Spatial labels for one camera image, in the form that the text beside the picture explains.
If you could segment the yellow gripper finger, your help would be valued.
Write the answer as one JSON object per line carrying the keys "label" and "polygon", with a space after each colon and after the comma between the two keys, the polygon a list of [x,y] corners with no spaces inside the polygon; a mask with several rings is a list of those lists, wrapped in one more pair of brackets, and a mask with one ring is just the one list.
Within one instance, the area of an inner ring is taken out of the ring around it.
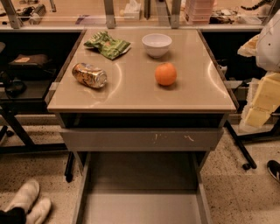
{"label": "yellow gripper finger", "polygon": [[253,38],[248,40],[244,45],[242,45],[237,53],[243,57],[253,57],[256,56],[256,45],[259,39],[259,34],[255,35]]}
{"label": "yellow gripper finger", "polygon": [[280,73],[266,73],[257,86],[244,122],[252,127],[261,128],[280,106]]}

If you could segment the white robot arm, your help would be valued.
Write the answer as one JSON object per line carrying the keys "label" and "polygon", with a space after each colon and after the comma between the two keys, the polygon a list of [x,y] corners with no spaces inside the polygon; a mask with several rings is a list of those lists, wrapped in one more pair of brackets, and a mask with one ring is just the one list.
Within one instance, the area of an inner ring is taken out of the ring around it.
{"label": "white robot arm", "polygon": [[266,71],[241,116],[245,125],[261,128],[280,106],[280,10],[237,53],[255,56],[256,65]]}

